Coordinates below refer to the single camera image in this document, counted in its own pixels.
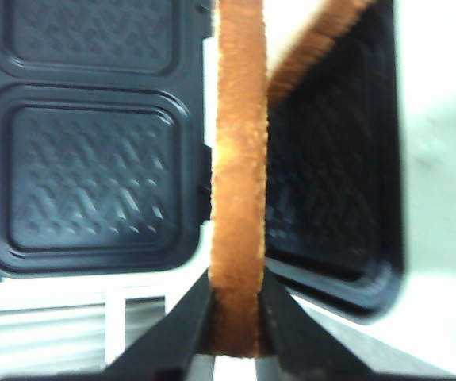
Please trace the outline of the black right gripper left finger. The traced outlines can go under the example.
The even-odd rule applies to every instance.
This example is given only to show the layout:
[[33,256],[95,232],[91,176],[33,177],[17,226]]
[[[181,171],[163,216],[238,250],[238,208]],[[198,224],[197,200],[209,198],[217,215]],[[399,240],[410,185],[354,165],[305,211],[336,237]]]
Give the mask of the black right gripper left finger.
[[214,297],[204,272],[159,323],[106,368],[108,380],[211,380]]

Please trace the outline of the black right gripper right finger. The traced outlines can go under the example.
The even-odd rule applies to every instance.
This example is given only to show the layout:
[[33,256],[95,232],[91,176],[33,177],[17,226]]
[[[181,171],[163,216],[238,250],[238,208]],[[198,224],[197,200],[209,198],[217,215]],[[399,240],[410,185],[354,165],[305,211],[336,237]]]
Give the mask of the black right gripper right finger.
[[374,372],[312,319],[277,277],[261,290],[262,380],[373,380]]

